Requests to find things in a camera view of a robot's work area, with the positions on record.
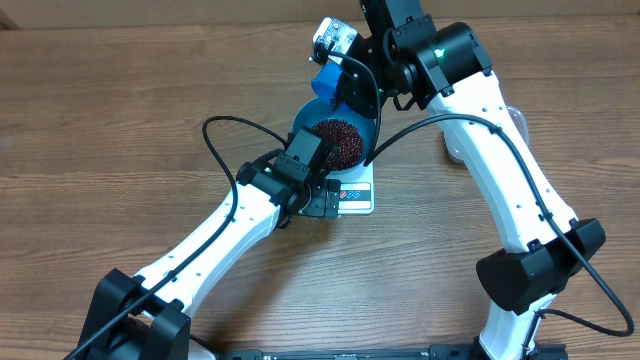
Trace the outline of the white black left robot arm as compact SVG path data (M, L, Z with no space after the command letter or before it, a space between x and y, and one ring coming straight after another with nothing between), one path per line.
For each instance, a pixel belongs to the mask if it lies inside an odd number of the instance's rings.
M335 218L342 181L301 166L249 163L220 206L134 276L97 285L71 359L213 359L191 324L213 287L257 242L294 215Z

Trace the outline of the blue plastic measuring scoop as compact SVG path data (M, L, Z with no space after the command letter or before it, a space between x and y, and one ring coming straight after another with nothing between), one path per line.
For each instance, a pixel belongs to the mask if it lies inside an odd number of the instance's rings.
M335 63L328 63L311 80L311 88L316 96L325 103L331 105L335 100L336 89L342 69Z

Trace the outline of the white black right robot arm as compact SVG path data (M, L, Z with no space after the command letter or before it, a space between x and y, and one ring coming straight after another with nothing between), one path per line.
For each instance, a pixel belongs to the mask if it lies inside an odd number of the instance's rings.
M377 116L383 101L407 94L429 113L447 147L467 167L492 213L499 251L476 265L491 300L471 359L563 359L561 346L535 341L556 295L605 241L595 219L579 219L537 165L503 99L491 59L475 32L457 22L436 28L428 16L378 23L368 38L326 19L314 36L344 74L334 95Z

